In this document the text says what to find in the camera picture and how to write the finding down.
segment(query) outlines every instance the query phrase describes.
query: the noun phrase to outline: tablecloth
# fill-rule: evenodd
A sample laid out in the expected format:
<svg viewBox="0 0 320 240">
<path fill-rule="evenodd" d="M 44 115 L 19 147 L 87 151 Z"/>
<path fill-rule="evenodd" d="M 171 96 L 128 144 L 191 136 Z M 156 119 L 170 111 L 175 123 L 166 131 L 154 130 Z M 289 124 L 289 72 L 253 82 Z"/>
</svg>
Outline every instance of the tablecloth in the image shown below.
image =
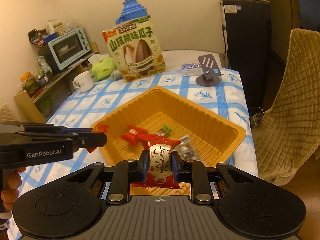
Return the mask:
<svg viewBox="0 0 320 240">
<path fill-rule="evenodd" d="M 159 85 L 243 127 L 247 135 L 228 159 L 228 163 L 257 176 L 255 150 L 240 75 L 230 69 L 221 69 L 221 73 L 223 73 L 220 77 L 222 82 L 209 88 L 197 85 L 196 76 L 183 76 L 179 70 L 164 72 L 130 83 L 125 83 L 123 79 L 100 81 L 86 93 L 76 91 L 52 116 L 49 123 L 68 127 L 90 127 L 93 122 L 118 106 L 150 87 Z M 103 162 L 108 165 L 99 149 L 90 154 L 81 149 L 74 154 L 72 160 L 28 167 L 22 174 L 20 195 L 94 162 Z M 19 239 L 21 234 L 13 219 L 10 220 L 10 225 L 9 239 Z"/>
</svg>

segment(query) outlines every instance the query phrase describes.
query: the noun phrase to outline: tray rim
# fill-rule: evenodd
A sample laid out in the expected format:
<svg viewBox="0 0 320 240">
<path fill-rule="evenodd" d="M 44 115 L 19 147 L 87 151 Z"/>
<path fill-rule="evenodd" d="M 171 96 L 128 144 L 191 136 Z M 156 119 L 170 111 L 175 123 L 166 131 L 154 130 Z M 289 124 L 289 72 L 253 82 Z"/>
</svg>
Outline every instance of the tray rim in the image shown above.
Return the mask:
<svg viewBox="0 0 320 240">
<path fill-rule="evenodd" d="M 130 99 L 128 102 L 124 103 L 123 105 L 117 107 L 116 109 L 114 109 L 113 111 L 111 111 L 110 113 L 106 114 L 105 116 L 103 116 L 102 118 L 100 118 L 99 120 L 97 120 L 96 122 L 94 122 L 90 128 L 94 128 L 97 124 L 99 124 L 100 122 L 103 122 L 105 119 L 109 118 L 110 116 L 112 116 L 114 113 L 116 113 L 117 111 L 127 107 L 128 105 L 130 105 L 131 103 L 133 103 L 134 101 L 140 99 L 141 97 L 143 97 L 144 95 L 150 93 L 151 91 L 155 91 L 155 90 L 160 90 L 161 92 L 164 92 L 166 94 L 169 94 L 171 96 L 177 97 L 178 99 L 182 99 L 183 101 L 185 101 L 186 103 L 190 104 L 193 107 L 198 108 L 200 111 L 205 112 L 206 114 L 209 114 L 213 117 L 215 117 L 216 119 L 218 119 L 219 121 L 224 122 L 226 125 L 230 126 L 231 128 L 233 128 L 234 130 L 236 130 L 238 132 L 238 136 L 237 138 L 228 146 L 228 148 L 218 157 L 217 162 L 216 163 L 220 163 L 222 161 L 218 161 L 220 158 L 223 157 L 223 159 L 225 159 L 225 155 L 228 155 L 227 158 L 229 158 L 231 156 L 231 154 L 233 154 L 233 152 L 238 148 L 238 146 L 242 143 L 242 141 L 244 140 L 245 136 L 247 135 L 246 131 L 244 128 L 242 128 L 241 126 L 231 122 L 230 120 L 216 114 L 215 112 L 195 103 L 192 102 L 191 100 L 180 96 L 164 87 L 161 86 L 154 86 L 149 88 L 148 90 L 144 91 L 143 93 L 141 93 L 140 95 Z M 103 147 L 100 147 L 100 151 L 102 152 L 102 154 L 104 154 L 104 152 L 106 151 Z"/>
</svg>

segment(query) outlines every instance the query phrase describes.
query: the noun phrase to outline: wrapped snack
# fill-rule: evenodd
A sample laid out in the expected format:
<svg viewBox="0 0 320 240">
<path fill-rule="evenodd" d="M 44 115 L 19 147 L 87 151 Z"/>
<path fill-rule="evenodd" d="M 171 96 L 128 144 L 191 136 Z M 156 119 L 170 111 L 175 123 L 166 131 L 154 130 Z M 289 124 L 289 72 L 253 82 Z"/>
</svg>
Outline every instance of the wrapped snack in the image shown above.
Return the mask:
<svg viewBox="0 0 320 240">
<path fill-rule="evenodd" d="M 172 130 L 168 128 L 166 125 L 163 125 L 158 132 L 156 132 L 156 135 L 162 136 L 162 137 L 168 137 Z"/>
<path fill-rule="evenodd" d="M 189 136 L 186 135 L 182 138 L 180 138 L 181 143 L 176 147 L 176 151 L 179 153 L 182 160 L 195 160 L 195 161 L 201 161 L 200 156 L 194 149 L 194 147 L 191 144 L 191 141 L 189 139 Z"/>
<path fill-rule="evenodd" d="M 136 146 L 137 145 L 137 143 L 139 142 L 139 139 L 138 139 L 138 137 L 137 137 L 137 135 L 139 134 L 139 133 L 148 133 L 148 131 L 146 130 L 146 129 L 143 129 L 143 128 L 139 128 L 139 127 L 135 127 L 135 126 L 133 126 L 133 125 L 129 125 L 129 131 L 125 134 L 125 135 L 123 135 L 123 136 L 121 136 L 121 138 L 123 139 L 123 140 L 126 140 L 126 141 L 128 141 L 129 143 L 131 143 L 133 146 Z"/>
<path fill-rule="evenodd" d="M 149 150 L 148 173 L 145 182 L 134 182 L 133 187 L 180 188 L 174 181 L 171 166 L 171 150 L 181 141 L 170 140 L 155 134 L 139 134 L 145 150 Z"/>
<path fill-rule="evenodd" d="M 108 125 L 105 125 L 105 124 L 97 124 L 93 130 L 91 132 L 103 132 L 104 134 L 107 134 L 108 133 L 108 130 L 109 130 L 109 126 Z M 94 150 L 96 149 L 95 148 L 86 148 L 86 150 L 91 153 L 93 152 Z"/>
</svg>

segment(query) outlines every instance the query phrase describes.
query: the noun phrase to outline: crosshair marking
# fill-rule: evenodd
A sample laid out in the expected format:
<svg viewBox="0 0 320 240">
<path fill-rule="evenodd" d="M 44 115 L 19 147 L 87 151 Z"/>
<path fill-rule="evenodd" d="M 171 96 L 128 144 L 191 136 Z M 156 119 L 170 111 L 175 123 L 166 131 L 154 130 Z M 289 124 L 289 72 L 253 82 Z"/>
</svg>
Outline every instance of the crosshair marking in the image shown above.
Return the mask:
<svg viewBox="0 0 320 240">
<path fill-rule="evenodd" d="M 157 201 L 159 204 L 165 201 L 163 198 L 157 198 L 155 201 Z"/>
</svg>

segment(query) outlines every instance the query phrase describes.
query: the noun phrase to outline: sunflower seed bag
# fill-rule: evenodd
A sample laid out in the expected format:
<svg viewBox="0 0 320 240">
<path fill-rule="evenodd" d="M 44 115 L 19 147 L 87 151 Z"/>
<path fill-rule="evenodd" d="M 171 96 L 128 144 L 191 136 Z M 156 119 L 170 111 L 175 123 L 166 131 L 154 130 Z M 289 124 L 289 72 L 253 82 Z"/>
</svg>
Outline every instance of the sunflower seed bag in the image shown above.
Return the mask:
<svg viewBox="0 0 320 240">
<path fill-rule="evenodd" d="M 102 35 L 126 82 L 165 71 L 150 15 L 125 22 Z"/>
</svg>

